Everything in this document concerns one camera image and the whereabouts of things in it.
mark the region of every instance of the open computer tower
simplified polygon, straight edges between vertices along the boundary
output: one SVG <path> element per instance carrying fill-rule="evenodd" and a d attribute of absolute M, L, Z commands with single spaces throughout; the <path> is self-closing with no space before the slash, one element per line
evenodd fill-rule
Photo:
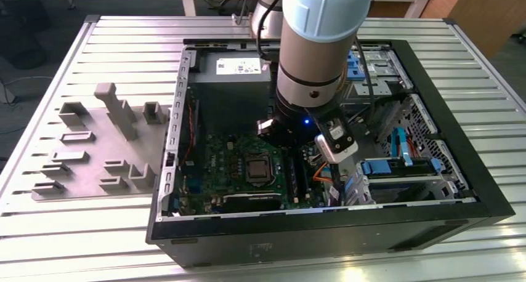
<path fill-rule="evenodd" d="M 361 45 L 376 111 L 352 51 L 340 103 L 358 151 L 326 164 L 314 142 L 257 136 L 277 65 L 254 42 L 186 40 L 147 232 L 182 267 L 417 250 L 515 214 L 408 42 Z"/>

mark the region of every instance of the motherboard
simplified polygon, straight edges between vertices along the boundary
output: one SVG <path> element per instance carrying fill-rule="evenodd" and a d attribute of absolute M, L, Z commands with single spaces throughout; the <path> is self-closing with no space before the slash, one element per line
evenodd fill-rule
<path fill-rule="evenodd" d="M 202 172 L 183 176 L 179 212 L 234 213 L 246 210 L 282 210 L 322 207 L 324 185 L 309 176 L 314 148 L 300 151 L 301 166 L 285 151 L 256 134 L 209 134 Z"/>

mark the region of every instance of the power supply label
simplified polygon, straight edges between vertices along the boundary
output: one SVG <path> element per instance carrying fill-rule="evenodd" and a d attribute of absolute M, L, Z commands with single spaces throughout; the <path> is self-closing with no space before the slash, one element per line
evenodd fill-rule
<path fill-rule="evenodd" d="M 260 58 L 221 58 L 217 62 L 217 75 L 261 74 Z"/>

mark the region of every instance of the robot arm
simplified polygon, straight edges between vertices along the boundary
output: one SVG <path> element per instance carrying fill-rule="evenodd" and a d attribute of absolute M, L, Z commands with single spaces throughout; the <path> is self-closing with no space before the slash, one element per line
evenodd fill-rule
<path fill-rule="evenodd" d="M 269 6 L 274 0 L 264 1 Z M 273 121 L 258 122 L 258 135 L 277 146 L 296 147 L 322 132 L 316 141 L 330 163 L 338 163 L 358 150 L 336 96 L 346 81 L 348 55 L 370 2 L 281 0 L 277 113 Z M 306 129 L 305 122 L 312 120 L 316 123 Z"/>

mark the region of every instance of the metal worktable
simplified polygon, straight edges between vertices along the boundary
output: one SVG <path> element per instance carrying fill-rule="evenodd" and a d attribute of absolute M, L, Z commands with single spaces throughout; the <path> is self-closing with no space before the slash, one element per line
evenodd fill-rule
<path fill-rule="evenodd" d="M 151 195 L 37 203 L 29 172 L 66 129 L 63 102 L 97 105 L 115 82 L 131 105 L 170 105 L 183 38 L 249 38 L 227 17 L 102 17 L 86 22 L 0 176 L 0 278 L 35 281 L 519 281 L 526 271 L 526 114 L 462 31 L 442 20 L 369 19 L 362 39 L 409 40 L 517 215 L 420 252 L 298 260 L 193 272 L 145 242 Z"/>

